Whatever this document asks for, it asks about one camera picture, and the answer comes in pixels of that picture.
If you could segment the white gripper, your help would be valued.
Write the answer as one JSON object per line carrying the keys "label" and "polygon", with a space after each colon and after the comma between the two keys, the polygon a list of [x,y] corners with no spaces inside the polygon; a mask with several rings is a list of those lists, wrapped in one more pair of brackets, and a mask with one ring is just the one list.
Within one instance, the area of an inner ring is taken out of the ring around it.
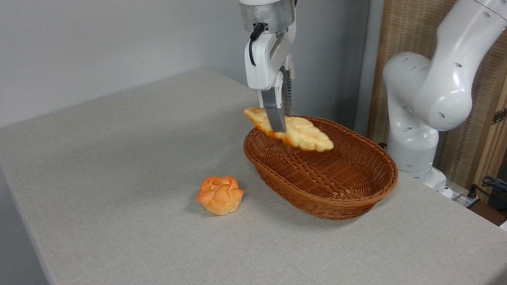
{"label": "white gripper", "polygon": [[296,23],[276,34],[264,23],[254,25],[244,50],[247,85],[260,90],[261,107],[265,108],[273,132],[286,132],[285,116],[292,115],[292,79],[295,78],[291,46]]}

